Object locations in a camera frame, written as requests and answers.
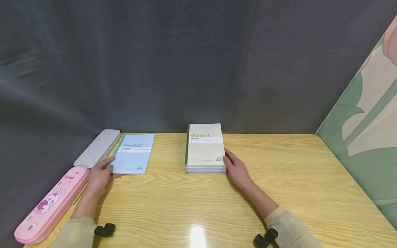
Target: hand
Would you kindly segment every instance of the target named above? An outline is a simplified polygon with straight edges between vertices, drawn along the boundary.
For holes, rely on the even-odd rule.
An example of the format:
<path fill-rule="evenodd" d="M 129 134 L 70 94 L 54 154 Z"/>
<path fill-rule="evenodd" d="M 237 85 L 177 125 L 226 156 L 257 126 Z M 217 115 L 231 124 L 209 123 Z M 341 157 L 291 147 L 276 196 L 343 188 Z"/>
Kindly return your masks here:
<path fill-rule="evenodd" d="M 98 197 L 102 196 L 108 182 L 122 176 L 121 174 L 112 174 L 113 165 L 107 166 L 115 159 L 115 157 L 110 157 L 91 168 L 86 191 Z"/>
<path fill-rule="evenodd" d="M 248 174 L 245 164 L 226 148 L 225 154 L 226 156 L 223 157 L 223 160 L 231 179 L 242 191 L 247 190 L 254 182 Z"/>

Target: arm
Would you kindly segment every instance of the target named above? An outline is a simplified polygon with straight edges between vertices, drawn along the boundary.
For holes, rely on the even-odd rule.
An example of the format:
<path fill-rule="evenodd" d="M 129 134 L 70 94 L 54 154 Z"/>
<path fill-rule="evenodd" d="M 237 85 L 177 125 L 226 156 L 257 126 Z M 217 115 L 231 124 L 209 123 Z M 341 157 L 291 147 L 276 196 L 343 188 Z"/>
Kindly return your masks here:
<path fill-rule="evenodd" d="M 252 181 L 245 164 L 228 149 L 223 157 L 233 182 L 255 205 L 268 228 L 278 233 L 276 243 L 280 248 L 323 247 L 291 212 L 280 207 Z"/>
<path fill-rule="evenodd" d="M 87 188 L 81 195 L 72 217 L 56 237 L 53 248 L 91 248 L 93 246 L 96 228 L 93 218 L 99 198 L 105 193 L 107 183 L 121 176 L 112 174 L 113 165 L 107 166 L 114 160 L 114 157 L 108 158 L 91 168 Z"/>

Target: blue notebook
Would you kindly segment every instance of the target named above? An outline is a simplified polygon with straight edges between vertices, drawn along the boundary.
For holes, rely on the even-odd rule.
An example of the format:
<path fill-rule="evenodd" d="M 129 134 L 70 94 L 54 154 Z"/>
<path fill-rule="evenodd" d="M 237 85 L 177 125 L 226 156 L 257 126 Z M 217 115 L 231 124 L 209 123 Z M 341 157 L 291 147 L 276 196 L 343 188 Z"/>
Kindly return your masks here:
<path fill-rule="evenodd" d="M 154 133 L 124 135 L 112 162 L 114 174 L 144 175 L 152 151 Z"/>

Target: green leaf pattern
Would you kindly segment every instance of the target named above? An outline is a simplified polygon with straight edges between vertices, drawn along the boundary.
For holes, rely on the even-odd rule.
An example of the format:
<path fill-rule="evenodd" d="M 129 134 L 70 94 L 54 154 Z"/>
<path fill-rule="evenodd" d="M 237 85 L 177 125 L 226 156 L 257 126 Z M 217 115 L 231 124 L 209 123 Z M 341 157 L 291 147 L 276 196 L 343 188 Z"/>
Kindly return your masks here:
<path fill-rule="evenodd" d="M 382 46 L 384 38 L 385 35 L 373 50 Z M 347 119 L 364 112 L 357 107 L 362 94 L 362 81 L 362 74 L 357 73 L 316 134 L 327 144 L 346 170 L 397 229 L 397 147 L 368 150 L 349 156 L 347 146 L 363 130 L 362 128 L 355 130 L 356 134 L 348 137 L 348 142 L 342 138 L 342 126 Z M 384 99 L 391 99 L 396 95 L 397 79 L 393 84 L 395 85 L 386 91 L 383 100 L 370 111 L 372 121 L 390 101 Z M 364 128 L 368 126 L 368 123 L 360 124 L 364 125 Z"/>

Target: pink pencil case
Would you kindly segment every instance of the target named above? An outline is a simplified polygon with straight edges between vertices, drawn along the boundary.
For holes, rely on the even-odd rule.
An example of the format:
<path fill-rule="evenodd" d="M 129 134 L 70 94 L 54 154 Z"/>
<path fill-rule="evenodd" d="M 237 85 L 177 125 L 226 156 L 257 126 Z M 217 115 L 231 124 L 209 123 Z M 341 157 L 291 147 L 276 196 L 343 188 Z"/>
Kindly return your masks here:
<path fill-rule="evenodd" d="M 83 190 L 89 173 L 88 168 L 71 168 L 16 228 L 15 239 L 22 244 L 43 241 Z"/>

